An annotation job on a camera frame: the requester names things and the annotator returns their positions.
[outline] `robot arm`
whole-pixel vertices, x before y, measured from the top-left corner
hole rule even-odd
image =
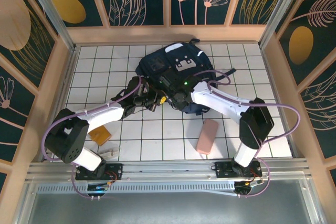
[[[138,77],[134,77],[124,91],[124,95],[130,93],[138,83]],[[195,76],[190,76],[178,84],[169,84],[167,82],[167,85],[174,85],[175,95],[171,99],[171,103],[175,107],[181,109],[191,102],[202,104],[229,116],[238,123],[239,136],[242,142],[234,157],[234,162],[241,167],[247,167],[251,163],[274,123],[266,107],[258,108],[239,103],[263,103],[263,100],[256,98],[254,101],[249,101],[234,97],[215,88],[210,90],[205,81]],[[214,91],[221,94],[222,97],[215,95]],[[116,101],[121,97],[118,94],[112,100]],[[238,104],[231,102],[230,99],[238,102]],[[127,117],[134,113],[135,108],[138,106],[155,111],[155,108],[165,100],[166,96],[162,91],[150,87],[142,79],[139,89],[119,103],[108,104],[104,109],[93,109],[91,113],[66,120],[55,126],[48,134],[45,146],[56,156],[60,157],[63,162],[83,166],[99,177],[103,173],[106,162],[98,154],[84,147],[87,133],[106,123]],[[71,114],[74,113],[64,109],[60,111],[55,121]],[[70,133],[66,133],[66,129],[71,129]]]

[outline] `pink phone case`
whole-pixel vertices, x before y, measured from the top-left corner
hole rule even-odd
[[[218,130],[218,123],[206,119],[199,135],[196,150],[202,154],[210,154]]]

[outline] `orange sponge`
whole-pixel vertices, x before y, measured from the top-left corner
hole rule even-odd
[[[99,146],[102,146],[112,137],[111,133],[104,126],[95,128],[89,132],[89,135]]]

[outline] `white tile floor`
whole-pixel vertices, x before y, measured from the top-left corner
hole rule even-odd
[[[220,86],[224,92],[242,98],[256,96],[275,103],[274,94],[257,44],[197,45],[210,58],[217,70],[237,71],[232,84]],[[68,95],[66,107],[79,110],[109,101],[135,76],[140,59],[162,45],[82,47]],[[279,111],[270,108],[275,127],[270,136],[284,132]],[[219,123],[216,140],[209,155],[195,150],[204,119]],[[119,161],[154,161],[176,159],[232,158],[238,149],[239,127],[226,115],[210,110],[200,116],[184,114],[163,104],[156,111],[133,114],[123,121],[105,125],[112,139],[105,145],[87,137],[85,147],[102,153],[120,147]],[[289,157],[291,151],[286,138],[264,146],[259,157]]]

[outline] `yellow circle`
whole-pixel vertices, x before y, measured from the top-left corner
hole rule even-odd
[[[85,20],[85,8],[78,0],[52,0],[52,2],[64,21],[78,24]]]
[[[167,100],[166,97],[162,97],[162,98],[161,98],[161,101],[160,101],[160,105],[161,105],[162,103],[164,103],[166,100]]]
[[[297,65],[304,63],[310,55],[313,43],[314,36],[308,27],[296,28],[289,39],[290,60]]]
[[[30,15],[24,0],[0,0],[0,45],[20,50],[30,37]]]

